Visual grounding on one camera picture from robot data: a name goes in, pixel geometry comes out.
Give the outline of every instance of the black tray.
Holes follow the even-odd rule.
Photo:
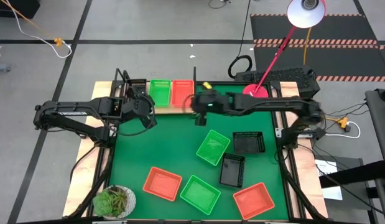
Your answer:
[[[266,151],[262,132],[235,132],[233,140],[235,154],[254,154]]]
[[[145,78],[128,80],[129,86],[133,86],[137,93],[147,93],[147,80]]]
[[[232,187],[242,187],[244,157],[224,153],[221,164],[220,183]]]

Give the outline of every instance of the green mat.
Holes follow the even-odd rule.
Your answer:
[[[244,86],[215,86],[220,92],[239,92]],[[219,184],[221,163],[209,164],[196,152],[213,129],[231,139],[226,153],[234,153],[232,132],[262,131],[266,152],[246,155],[243,189],[258,182],[264,182],[275,208],[264,212],[254,220],[287,220],[287,209],[278,163],[274,160],[276,151],[274,127],[270,112],[253,113],[249,116],[230,117],[208,114],[204,127],[195,126],[190,114],[158,115],[157,125],[146,133],[134,137],[118,136],[110,184],[129,187],[137,197],[137,205],[128,218],[138,219],[179,219],[179,220],[241,220],[233,199],[240,189]],[[142,130],[140,121],[135,119],[120,125],[123,133]],[[143,191],[144,182],[152,166],[165,169],[183,177],[177,198],[166,201]],[[221,192],[210,215],[205,215],[180,198],[191,175],[195,175]]]

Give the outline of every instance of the yellow cable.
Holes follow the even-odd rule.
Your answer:
[[[310,28],[308,29],[308,32],[307,32],[307,38],[305,39],[304,56],[303,56],[303,65],[305,65],[305,56],[307,55],[308,39],[310,38],[311,28],[312,28],[312,27],[310,27]]]
[[[24,18],[26,21],[28,21],[29,23],[31,23],[34,27],[36,27],[36,29],[40,30],[43,34],[45,34],[46,36],[48,37],[51,37],[53,38],[54,42],[57,44],[57,47],[61,46],[62,45],[62,38],[56,38],[54,37],[54,35],[52,34],[49,34],[48,32],[44,31],[43,29],[41,29],[37,24],[35,24],[34,22],[32,22],[30,19],[26,18],[24,15],[22,15],[17,9],[15,9],[12,5],[8,4],[5,0],[1,0],[1,2],[3,2],[5,5],[7,5],[8,7],[10,7],[12,10],[14,10],[19,16],[21,16],[22,18]]]

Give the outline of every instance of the white lamp shade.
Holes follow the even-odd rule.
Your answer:
[[[309,28],[317,25],[325,16],[325,0],[319,0],[314,9],[305,9],[302,0],[292,0],[287,8],[287,18],[293,26]]]

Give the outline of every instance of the green tray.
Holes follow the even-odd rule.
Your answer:
[[[200,145],[197,156],[217,166],[231,140],[220,133],[210,130],[205,140]]]
[[[192,175],[182,190],[180,197],[199,209],[206,215],[210,215],[216,205],[221,192],[205,181]]]
[[[171,80],[151,80],[149,95],[155,102],[155,107],[167,107],[170,103]]]

